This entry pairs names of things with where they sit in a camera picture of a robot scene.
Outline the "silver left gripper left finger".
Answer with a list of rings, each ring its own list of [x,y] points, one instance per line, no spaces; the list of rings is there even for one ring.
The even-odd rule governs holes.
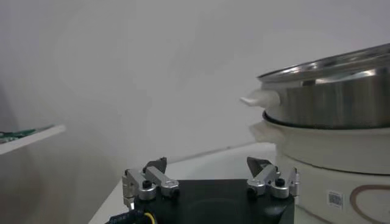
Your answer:
[[[136,199],[142,202],[162,197],[177,199],[180,195],[178,180],[165,175],[167,158],[149,161],[142,169],[126,169],[122,175],[123,203],[129,209]]]

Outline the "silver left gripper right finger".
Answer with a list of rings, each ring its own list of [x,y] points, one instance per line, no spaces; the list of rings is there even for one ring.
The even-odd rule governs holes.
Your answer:
[[[278,167],[269,160],[247,157],[252,178],[247,180],[247,194],[258,198],[266,193],[274,198],[297,198],[300,195],[300,177],[291,166]]]

